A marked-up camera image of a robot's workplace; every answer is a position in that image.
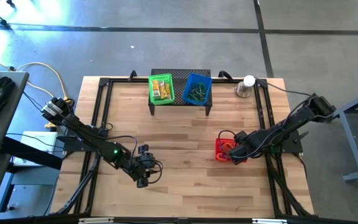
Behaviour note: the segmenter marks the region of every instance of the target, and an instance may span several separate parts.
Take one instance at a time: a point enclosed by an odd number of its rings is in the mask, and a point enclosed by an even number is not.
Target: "desk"
[[[76,115],[85,124],[91,123],[99,79],[83,79]],[[270,78],[268,82],[285,87],[281,78]],[[214,144],[220,130],[250,133],[260,129],[255,98],[237,97],[235,85],[213,84],[214,110],[209,116],[205,116],[204,107],[190,106],[156,106],[152,116],[147,108],[147,83],[115,83],[108,113],[108,122],[114,127],[109,135],[134,135],[139,144],[149,145],[150,152],[163,162],[164,170],[159,182],[137,189],[123,171],[114,170],[101,161],[92,216],[273,217],[263,157],[249,159],[238,166],[214,160]],[[271,87],[269,92],[275,121],[280,121],[290,112],[287,94]],[[129,149],[134,147],[130,139],[122,139],[121,143]],[[52,212],[61,208],[76,189],[83,156],[84,153],[75,152],[63,161]],[[283,163],[289,189],[305,209],[313,213],[302,164],[291,154],[283,155]],[[278,197],[284,210],[282,194]]]
[[[9,97],[6,100],[6,104],[0,112],[0,184],[9,164],[11,155],[59,169],[62,163],[61,158],[34,149],[33,147],[22,144],[19,141],[13,140],[9,137],[5,137],[24,91],[25,84],[29,78],[29,74],[27,72],[0,72],[0,78],[2,77],[11,78],[15,83],[15,87],[9,94]],[[6,211],[6,205],[9,202],[9,198],[13,190],[10,182],[7,189],[8,191],[6,191],[4,194],[0,204],[0,212]]]

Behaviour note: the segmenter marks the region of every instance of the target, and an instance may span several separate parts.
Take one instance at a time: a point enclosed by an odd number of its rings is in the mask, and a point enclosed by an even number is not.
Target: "yellow object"
[[[160,87],[161,99],[163,100],[167,97],[167,91],[165,91],[165,83],[164,81],[159,81],[158,85]]]
[[[158,81],[153,80],[153,98],[160,98],[160,88],[158,87]]]
[[[167,92],[167,100],[171,100],[171,88],[169,86],[169,83],[165,84],[165,91]]]
[[[44,125],[45,128],[56,128],[56,125],[52,124],[51,122]]]
[[[45,64],[45,63],[42,63],[42,62],[31,62],[31,63],[27,63],[27,64],[25,64],[25,65],[20,66],[16,71],[18,72],[20,69],[22,69],[22,68],[24,68],[24,67],[26,67],[26,66],[29,66],[29,65],[43,65],[43,66],[45,66],[45,67],[51,69],[51,70],[56,74],[57,78],[59,79],[60,86],[62,87],[62,92],[63,92],[63,95],[64,95],[64,97],[63,97],[64,101],[66,101],[66,102],[70,102],[70,101],[71,101],[71,100],[69,100],[68,97],[67,97],[66,89],[65,89],[64,86],[63,86],[62,78],[60,77],[59,73],[56,72],[56,70],[53,69],[51,66],[49,66],[49,65],[47,65],[47,64]],[[14,72],[14,71],[12,71],[10,68],[4,66],[4,65],[1,64],[1,63],[0,63],[0,66],[4,67],[4,68],[5,68],[6,70],[8,70],[9,72]],[[30,81],[27,81],[27,84],[29,84],[30,86],[32,86],[32,87],[34,87],[34,88],[37,88],[37,89],[39,89],[39,90],[42,90],[42,91],[48,93],[51,97],[54,97],[48,90],[46,90],[46,89],[44,89],[44,88],[41,88],[41,87],[39,87],[39,86],[36,86],[36,85],[32,84]],[[52,124],[51,122],[49,122],[48,124],[45,125],[45,128],[52,128],[52,127],[55,128],[56,125]]]

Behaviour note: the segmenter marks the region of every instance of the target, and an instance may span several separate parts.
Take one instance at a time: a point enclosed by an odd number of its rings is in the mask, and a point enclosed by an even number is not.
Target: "plastic basket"
[[[171,100],[161,100],[155,99],[153,97],[153,80],[157,81],[164,81],[165,83],[169,83],[170,91],[171,91]],[[162,74],[162,75],[151,75],[149,76],[149,95],[150,95],[150,102],[154,105],[165,105],[170,104],[175,101],[175,92],[173,91],[173,81],[172,81],[172,74]]]
[[[233,147],[236,145],[236,142],[234,142],[234,139],[223,139],[221,138],[221,144],[224,145],[225,143],[228,143],[230,145],[232,145]],[[223,150],[219,144],[219,139],[215,140],[215,160],[219,161],[219,162],[227,162],[227,161],[231,161],[230,159],[223,159],[222,156],[218,156],[218,154],[222,154]]]
[[[205,100],[203,102],[199,102],[199,101],[195,101],[195,100],[191,100],[191,99],[187,98],[187,95],[190,91],[191,85],[197,84],[197,83],[202,83],[206,87],[206,95],[205,95]],[[211,89],[211,85],[212,85],[212,78],[191,73],[189,76],[189,79],[187,79],[185,91],[183,92],[183,95],[182,95],[183,101],[186,103],[191,103],[191,104],[198,105],[198,106],[204,106],[205,103],[208,101],[208,95],[209,95],[209,90]]]

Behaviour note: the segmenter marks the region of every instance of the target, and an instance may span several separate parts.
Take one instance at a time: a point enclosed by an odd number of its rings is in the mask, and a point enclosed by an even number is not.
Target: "green basket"
[[[169,83],[169,87],[171,90],[171,100],[161,100],[161,99],[154,99],[153,98],[153,80],[157,81],[164,81],[165,83]],[[149,95],[150,95],[150,102],[154,105],[164,105],[170,104],[175,101],[175,92],[173,91],[173,81],[172,81],[172,74],[162,74],[162,75],[151,75],[149,76]]]

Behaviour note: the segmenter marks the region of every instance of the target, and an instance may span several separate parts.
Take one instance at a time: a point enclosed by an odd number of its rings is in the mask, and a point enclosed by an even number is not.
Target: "white ball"
[[[252,75],[247,75],[246,77],[244,77],[244,85],[246,87],[251,87],[255,84],[255,77],[253,77]]]

